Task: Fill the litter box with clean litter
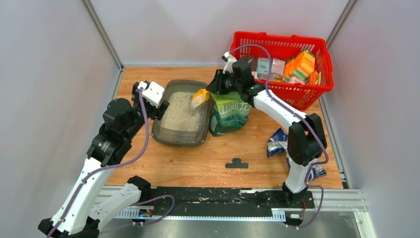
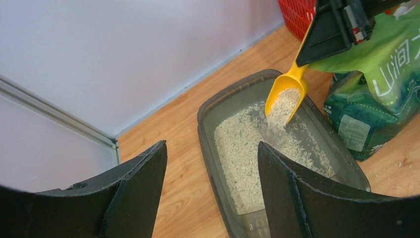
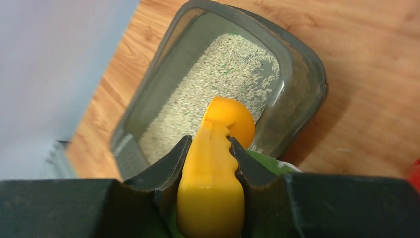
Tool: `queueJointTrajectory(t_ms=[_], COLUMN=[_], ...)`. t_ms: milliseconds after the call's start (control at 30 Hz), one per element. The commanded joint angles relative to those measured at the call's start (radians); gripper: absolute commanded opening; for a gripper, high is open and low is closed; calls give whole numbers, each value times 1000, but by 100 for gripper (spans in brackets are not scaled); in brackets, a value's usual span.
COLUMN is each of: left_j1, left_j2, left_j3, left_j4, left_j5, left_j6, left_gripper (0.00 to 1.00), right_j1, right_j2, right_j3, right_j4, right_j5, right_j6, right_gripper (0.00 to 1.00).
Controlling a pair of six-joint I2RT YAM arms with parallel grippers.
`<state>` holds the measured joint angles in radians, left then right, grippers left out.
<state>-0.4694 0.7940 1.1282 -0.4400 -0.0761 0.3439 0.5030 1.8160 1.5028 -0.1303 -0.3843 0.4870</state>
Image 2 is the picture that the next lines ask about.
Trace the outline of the yellow plastic scoop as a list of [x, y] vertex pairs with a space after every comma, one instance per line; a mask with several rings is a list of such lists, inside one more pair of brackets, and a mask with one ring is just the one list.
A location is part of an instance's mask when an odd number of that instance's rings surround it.
[[308, 66], [298, 66], [295, 59], [289, 71], [275, 79], [265, 103], [268, 119], [280, 119], [283, 125], [292, 119], [308, 91], [303, 78]]

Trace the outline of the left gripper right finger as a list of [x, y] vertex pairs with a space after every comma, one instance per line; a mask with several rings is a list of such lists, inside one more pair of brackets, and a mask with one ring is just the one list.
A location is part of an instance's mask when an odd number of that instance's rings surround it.
[[367, 192], [326, 178], [269, 144], [258, 145], [261, 188], [273, 238], [417, 238], [420, 198]]

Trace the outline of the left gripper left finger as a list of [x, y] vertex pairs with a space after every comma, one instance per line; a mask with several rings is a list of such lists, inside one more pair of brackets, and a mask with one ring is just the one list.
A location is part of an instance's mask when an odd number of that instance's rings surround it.
[[150, 238], [167, 166], [161, 140], [67, 189], [26, 192], [1, 186], [3, 238]]

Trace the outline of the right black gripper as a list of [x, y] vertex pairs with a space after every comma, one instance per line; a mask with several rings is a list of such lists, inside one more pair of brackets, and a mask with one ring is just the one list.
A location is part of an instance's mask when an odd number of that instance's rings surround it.
[[410, 1], [317, 1], [295, 63], [298, 67], [410, 66]]

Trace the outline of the green litter bag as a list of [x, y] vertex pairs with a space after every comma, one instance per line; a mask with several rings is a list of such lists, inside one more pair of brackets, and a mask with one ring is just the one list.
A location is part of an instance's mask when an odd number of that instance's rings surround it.
[[375, 17], [372, 38], [314, 62], [333, 74], [323, 109], [354, 159], [364, 161], [420, 111], [420, 3]]

